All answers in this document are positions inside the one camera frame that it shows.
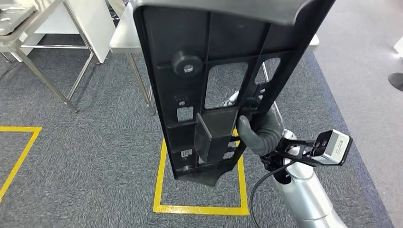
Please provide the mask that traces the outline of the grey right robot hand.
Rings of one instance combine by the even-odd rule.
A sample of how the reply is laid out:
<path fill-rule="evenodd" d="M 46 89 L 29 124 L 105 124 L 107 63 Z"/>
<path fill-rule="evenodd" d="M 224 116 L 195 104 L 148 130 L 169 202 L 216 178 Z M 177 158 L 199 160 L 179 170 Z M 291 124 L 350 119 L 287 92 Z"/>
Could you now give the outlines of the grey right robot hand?
<path fill-rule="evenodd" d="M 241 115 L 237 120 L 237 131 L 242 141 L 256 155 L 265 156 L 275 150 L 284 132 L 284 124 L 277 105 L 271 106 L 259 122 L 257 130 L 252 130 L 247 117 Z"/>

